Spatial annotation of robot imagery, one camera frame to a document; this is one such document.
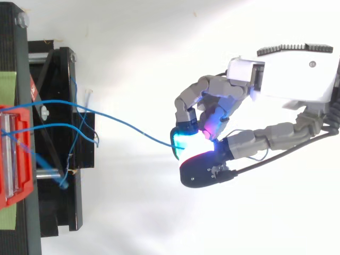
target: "blue cable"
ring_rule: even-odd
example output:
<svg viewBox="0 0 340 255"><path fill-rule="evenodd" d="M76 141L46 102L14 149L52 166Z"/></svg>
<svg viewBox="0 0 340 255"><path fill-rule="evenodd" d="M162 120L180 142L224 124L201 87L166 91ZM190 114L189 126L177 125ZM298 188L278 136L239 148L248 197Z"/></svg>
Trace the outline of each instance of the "blue cable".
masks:
<svg viewBox="0 0 340 255"><path fill-rule="evenodd" d="M101 115L101 116L104 116L104 117L107 117L107 118L110 118L111 120L114 120L114 121L117 121L119 123L122 123L134 130L136 130L137 132L145 135L147 138L151 139L152 141L155 141L155 142L158 142L160 143L161 145L165 145L165 146L168 146L168 147L171 147L171 148L175 148L175 149L181 149L183 150L184 148L182 147L177 147L177 146L173 146L171 144L168 144L168 143L165 143L165 142L162 142L146 133L144 133L143 131L141 131L140 129L138 129L137 127L125 122L125 121L122 121L118 118L115 118L113 116L110 116L110 115L107 115L105 113L101 113L101 112L98 112L96 110L91 110L89 108L86 108L86 107L83 107L81 105L77 105L77 104L74 104L74 103L71 103L71 102L68 102L68 101L63 101L63 100L44 100L44 101L39 101L39 102L32 102L32 103L29 103L29 104L23 104L23 105L18 105L18 106L13 106L13 107L9 107L9 108L5 108L5 109L0 109L0 112L3 112L3 111L10 111L10 110L13 110L13 109L17 109L17 108L25 108L25 107L30 107L30 106L34 106L34 105L41 105L41 104L55 104L55 103L60 103L60 104L66 104L66 105L72 105L72 106L75 106L75 107L78 107L80 109L84 109L88 112L91 112L91 113L95 113L95 114L98 114L98 115Z"/></svg>
<svg viewBox="0 0 340 255"><path fill-rule="evenodd" d="M70 77L70 78L71 78L71 81L73 81L73 83L75 84L74 102L77 104L78 85L77 85L77 83L76 83L76 81L75 81L75 79L74 79L73 77ZM91 127L89 126L89 124L87 124L87 122L85 121L85 119L86 119L86 114L84 114L84 117L83 117L83 115L81 115L80 112L78 111L78 108L76 107L75 109L76 109L77 113L79 114L79 116L81 117L82 121L84 122L85 126L87 126L90 130L92 130L93 133L96 135L96 137L97 137L97 139L98 139L98 145L99 145L99 135L98 135L97 132L96 132L93 128L91 128Z"/></svg>
<svg viewBox="0 0 340 255"><path fill-rule="evenodd" d="M72 128L74 130L76 130L78 132L78 134L80 134L82 137L84 137L86 140L88 140L89 142L93 142L95 143L97 146L98 146L98 142L88 138L86 135L84 135L78 128L76 128L75 126L73 125L69 125L69 124L66 124L66 123L52 123L52 124L45 124L45 125L40 125L40 126L33 126L33 127L30 127L28 129L20 129L20 130L15 130L15 131L12 131L8 134L10 135L13 135L13 134L18 134L18 133L22 133L22 132L28 132L28 131L32 131L32 130L37 130L37 129L44 129L44 128L50 128L50 127L53 127L53 126L66 126L68 128Z"/></svg>
<svg viewBox="0 0 340 255"><path fill-rule="evenodd" d="M74 80L72 77L71 77L71 80L72 80L72 81L74 82L74 84L75 84L75 95L74 95L75 99L74 99L74 101L77 103L77 92L78 92L77 86L78 86L78 85L77 85L77 83L75 82L75 80ZM78 111L78 108L75 108L75 109L76 109L76 111L78 112L79 116L82 118L82 121L81 121L80 126L79 126L79 130L81 130L81 128L83 127L83 124L87 125L87 126L88 126L88 127L96 134L96 136L97 136L97 138L98 138L98 144L97 144L97 147L98 147L98 146L99 146L99 136L98 136L98 134L96 133L96 131L95 131L93 128L91 128L91 127L86 123L86 121L85 121L87 112L85 112L84 117L83 117L83 116L80 114L80 112ZM78 136L79 136L79 134L77 133L76 136L75 136L75 138L74 138L74 140L73 140L73 143L72 143L72 145L71 145L71 147L70 147L70 151L69 151L69 154L68 154L68 156L67 156L67 165L66 165L65 175L64 175L63 180L62 180L61 183L60 183L60 186L63 185L64 181L66 181L67 176L68 176L68 174L69 174L70 159L71 159L72 151L74 150L74 146L75 146L75 144L76 144L76 142L77 142Z"/></svg>
<svg viewBox="0 0 340 255"><path fill-rule="evenodd" d="M41 155L33 152L30 148L28 148L24 143L19 142L14 136L11 135L11 133L7 133L6 131L4 131L3 129L1 129L1 132L4 135L7 135L11 140L13 140L17 145L19 145L26 153L30 153L33 156L36 157L36 161L37 163L46 170L51 170L52 172L52 167L50 166L50 164L48 162L46 162L46 160L44 160L42 158ZM67 189L69 187L69 184L67 182L62 182L62 178L54 178L54 180L59 184L60 188L62 188L63 190Z"/></svg>

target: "bolt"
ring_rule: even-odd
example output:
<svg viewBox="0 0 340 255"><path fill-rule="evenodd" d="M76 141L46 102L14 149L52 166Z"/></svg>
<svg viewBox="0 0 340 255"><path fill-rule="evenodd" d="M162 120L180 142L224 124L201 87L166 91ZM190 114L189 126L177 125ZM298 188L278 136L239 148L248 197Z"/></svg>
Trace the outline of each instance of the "bolt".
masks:
<svg viewBox="0 0 340 255"><path fill-rule="evenodd" d="M70 55L70 59L72 63L77 62L77 55L74 52L72 52Z"/></svg>
<svg viewBox="0 0 340 255"><path fill-rule="evenodd" d="M15 19L15 24L21 28L28 28L30 25L30 19L26 12L20 12Z"/></svg>
<svg viewBox="0 0 340 255"><path fill-rule="evenodd" d="M43 121L47 120L47 117L49 116L49 111L47 110L45 105L40 108L40 115Z"/></svg>
<svg viewBox="0 0 340 255"><path fill-rule="evenodd" d="M317 63L316 63L315 61L309 62L309 66L310 66L311 68L316 67L316 65L317 65Z"/></svg>

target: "white background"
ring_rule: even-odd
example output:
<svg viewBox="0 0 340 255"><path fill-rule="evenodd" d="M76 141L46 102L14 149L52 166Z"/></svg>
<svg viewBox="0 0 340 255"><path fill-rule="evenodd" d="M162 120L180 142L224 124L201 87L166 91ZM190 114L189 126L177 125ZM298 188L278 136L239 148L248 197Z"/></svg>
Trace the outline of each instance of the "white background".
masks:
<svg viewBox="0 0 340 255"><path fill-rule="evenodd" d="M77 53L79 102L92 89L91 108L164 141L177 95L224 71L231 57L282 43L340 47L337 1L15 2L30 16L29 40L55 39ZM295 116L249 100L228 130ZM96 130L96 167L82 173L83 226L42 239L44 255L340 254L339 137L233 181L189 189L171 149L100 116Z"/></svg>

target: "robotic hand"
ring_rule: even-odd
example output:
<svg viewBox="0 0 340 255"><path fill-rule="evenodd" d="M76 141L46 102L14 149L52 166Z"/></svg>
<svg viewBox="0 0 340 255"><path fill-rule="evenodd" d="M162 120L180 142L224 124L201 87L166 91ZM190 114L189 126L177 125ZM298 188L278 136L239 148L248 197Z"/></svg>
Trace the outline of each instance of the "robotic hand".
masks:
<svg viewBox="0 0 340 255"><path fill-rule="evenodd" d="M176 127L171 131L171 140L185 186L199 188L231 180L339 133L340 65L332 47L280 45L262 48L257 55L255 59L232 59L225 73L203 76L176 98ZM246 130L218 141L229 117L246 97L257 93L290 99L290 108L306 108L295 124ZM203 111L199 121L193 108L196 104ZM321 130L327 133L317 136ZM238 171L226 166L228 160L250 157L266 149L285 152Z"/></svg>

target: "red plastic holder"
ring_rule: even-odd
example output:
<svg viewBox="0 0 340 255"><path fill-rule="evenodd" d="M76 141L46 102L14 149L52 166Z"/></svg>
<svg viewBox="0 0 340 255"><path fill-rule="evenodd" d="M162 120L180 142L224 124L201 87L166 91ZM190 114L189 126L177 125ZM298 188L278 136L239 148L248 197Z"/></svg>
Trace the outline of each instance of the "red plastic holder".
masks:
<svg viewBox="0 0 340 255"><path fill-rule="evenodd" d="M30 127L30 112L24 108L0 112L0 128L6 132ZM26 198L33 191L30 132L15 134L18 142L0 137L0 210Z"/></svg>

